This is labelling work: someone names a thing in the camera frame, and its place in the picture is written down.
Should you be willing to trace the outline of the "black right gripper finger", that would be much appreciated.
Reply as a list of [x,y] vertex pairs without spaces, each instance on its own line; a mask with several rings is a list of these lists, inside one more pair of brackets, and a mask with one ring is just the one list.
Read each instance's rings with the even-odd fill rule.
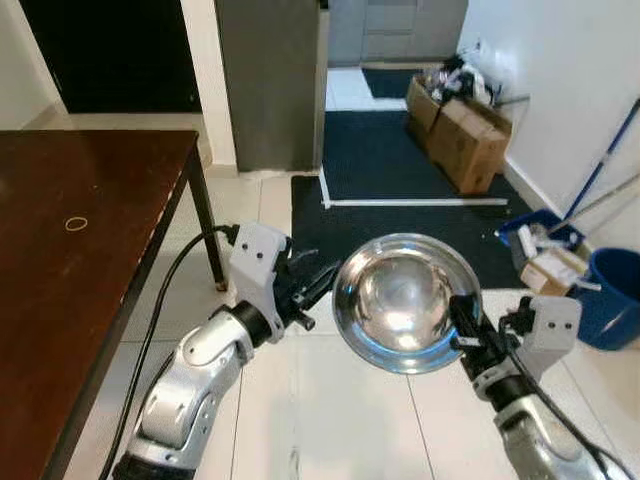
[[477,297],[452,296],[451,321],[456,329],[451,348],[460,355],[463,370],[488,370],[492,366],[492,352],[486,339],[483,308]]

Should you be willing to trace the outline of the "shiny steel bowl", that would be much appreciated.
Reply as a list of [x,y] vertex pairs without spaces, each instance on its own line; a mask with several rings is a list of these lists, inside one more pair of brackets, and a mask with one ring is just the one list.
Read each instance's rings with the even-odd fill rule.
[[435,237],[393,233],[361,244],[337,270],[332,311],[340,337],[366,364],[421,375],[460,360],[453,340],[483,315],[466,257]]

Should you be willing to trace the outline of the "small brown cardboard box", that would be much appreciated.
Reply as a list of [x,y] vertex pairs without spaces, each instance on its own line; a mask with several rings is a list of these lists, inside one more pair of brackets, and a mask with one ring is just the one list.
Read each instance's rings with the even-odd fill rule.
[[518,279],[534,294],[567,296],[573,285],[585,278],[588,262],[561,247],[543,250],[526,261]]

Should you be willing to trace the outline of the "blue plastic bin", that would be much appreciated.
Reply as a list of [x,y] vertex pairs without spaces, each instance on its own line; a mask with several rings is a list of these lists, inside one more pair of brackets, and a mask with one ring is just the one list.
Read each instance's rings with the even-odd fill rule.
[[584,243],[586,236],[549,209],[526,212],[507,221],[495,230],[495,236],[509,248],[512,264],[517,273],[525,268],[532,257],[543,250],[561,247],[573,252]]

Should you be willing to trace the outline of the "black table leg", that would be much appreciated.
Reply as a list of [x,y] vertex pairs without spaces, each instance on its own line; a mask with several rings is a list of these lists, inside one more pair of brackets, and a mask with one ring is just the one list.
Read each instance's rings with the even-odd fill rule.
[[218,239],[216,239],[209,186],[207,186],[204,165],[201,163],[197,148],[189,152],[186,166],[184,166],[184,174],[186,174],[188,191],[191,192],[193,205],[195,205],[201,236],[204,237],[207,261],[209,261],[215,289],[219,292],[228,292],[229,282],[224,271],[223,262],[221,262]]

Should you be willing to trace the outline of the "blue plastic bucket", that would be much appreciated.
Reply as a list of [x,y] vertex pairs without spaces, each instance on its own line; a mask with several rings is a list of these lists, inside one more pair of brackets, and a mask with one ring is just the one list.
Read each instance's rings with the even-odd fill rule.
[[577,338],[598,349],[623,349],[639,337],[640,253],[604,247],[591,252],[586,282],[598,291],[576,287],[571,297],[582,306]]

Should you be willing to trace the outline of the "large dark floor rug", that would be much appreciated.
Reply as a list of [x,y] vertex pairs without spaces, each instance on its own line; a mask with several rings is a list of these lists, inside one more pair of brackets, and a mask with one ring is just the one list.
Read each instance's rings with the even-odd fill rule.
[[407,111],[328,111],[323,178],[292,179],[291,237],[312,250],[307,269],[347,259],[361,244],[392,233],[420,233],[465,256],[485,289],[520,288],[508,247],[495,232],[531,211],[502,174],[494,206],[416,206],[420,198],[454,198],[449,179],[407,132]]

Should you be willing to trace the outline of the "grey metal pole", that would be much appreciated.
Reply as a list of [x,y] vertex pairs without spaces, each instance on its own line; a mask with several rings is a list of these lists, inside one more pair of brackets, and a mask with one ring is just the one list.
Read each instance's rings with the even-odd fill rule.
[[582,215],[588,214],[588,212],[595,210],[596,207],[602,206],[604,202],[611,201],[614,196],[620,195],[620,193],[626,191],[627,188],[635,186],[636,183],[639,183],[639,180],[639,173],[632,175],[632,177],[628,178],[626,182],[622,182],[621,184],[618,184],[618,186],[609,189],[609,191],[605,192],[604,195],[599,198],[595,198],[594,201],[591,201],[589,205],[582,207],[582,209],[576,211],[575,214],[568,216],[568,218],[564,219],[564,224],[572,224],[573,221],[581,218]]

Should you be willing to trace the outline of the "large brown cardboard box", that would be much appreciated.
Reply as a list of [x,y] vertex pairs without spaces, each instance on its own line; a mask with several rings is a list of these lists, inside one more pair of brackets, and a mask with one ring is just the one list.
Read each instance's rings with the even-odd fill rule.
[[471,99],[438,102],[415,74],[406,95],[406,131],[462,196],[485,195],[503,172],[512,123]]

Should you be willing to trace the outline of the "small dark floor mat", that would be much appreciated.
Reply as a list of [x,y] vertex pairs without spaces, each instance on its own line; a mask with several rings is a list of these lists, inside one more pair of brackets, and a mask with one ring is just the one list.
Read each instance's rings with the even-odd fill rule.
[[361,68],[374,99],[403,99],[421,69]]

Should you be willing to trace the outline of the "blue mop pole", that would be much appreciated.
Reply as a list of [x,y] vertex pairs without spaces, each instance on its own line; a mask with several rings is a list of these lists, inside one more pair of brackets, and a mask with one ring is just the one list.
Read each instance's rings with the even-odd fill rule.
[[628,110],[628,114],[625,119],[622,120],[620,127],[618,127],[616,133],[613,134],[611,142],[607,148],[605,148],[604,154],[599,156],[599,159],[596,160],[596,164],[593,169],[591,169],[588,178],[586,178],[584,184],[582,184],[582,188],[575,198],[573,198],[573,202],[570,205],[570,210],[564,214],[564,218],[562,220],[563,224],[570,223],[570,220],[573,218],[573,215],[579,211],[579,207],[582,205],[582,201],[585,200],[586,196],[588,196],[588,192],[590,188],[594,186],[596,179],[599,178],[599,175],[602,174],[605,165],[607,165],[608,161],[612,159],[614,152],[616,152],[618,146],[622,141],[622,138],[625,137],[625,133],[627,129],[631,127],[631,124],[635,122],[637,118],[637,114],[639,114],[640,110],[640,97],[636,97],[634,104],[632,104],[630,110]]

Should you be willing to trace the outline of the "dark clutter pile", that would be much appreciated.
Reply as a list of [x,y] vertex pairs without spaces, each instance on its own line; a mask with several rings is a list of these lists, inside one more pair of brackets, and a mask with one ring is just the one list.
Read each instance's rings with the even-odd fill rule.
[[422,69],[422,84],[430,99],[439,104],[452,99],[471,99],[490,108],[498,104],[500,86],[486,82],[484,74],[468,64],[461,52]]

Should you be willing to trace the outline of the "grey cabinet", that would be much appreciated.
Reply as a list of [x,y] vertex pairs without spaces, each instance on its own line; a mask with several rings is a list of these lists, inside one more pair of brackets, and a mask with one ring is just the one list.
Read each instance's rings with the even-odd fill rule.
[[329,67],[436,61],[454,54],[468,0],[328,0]]

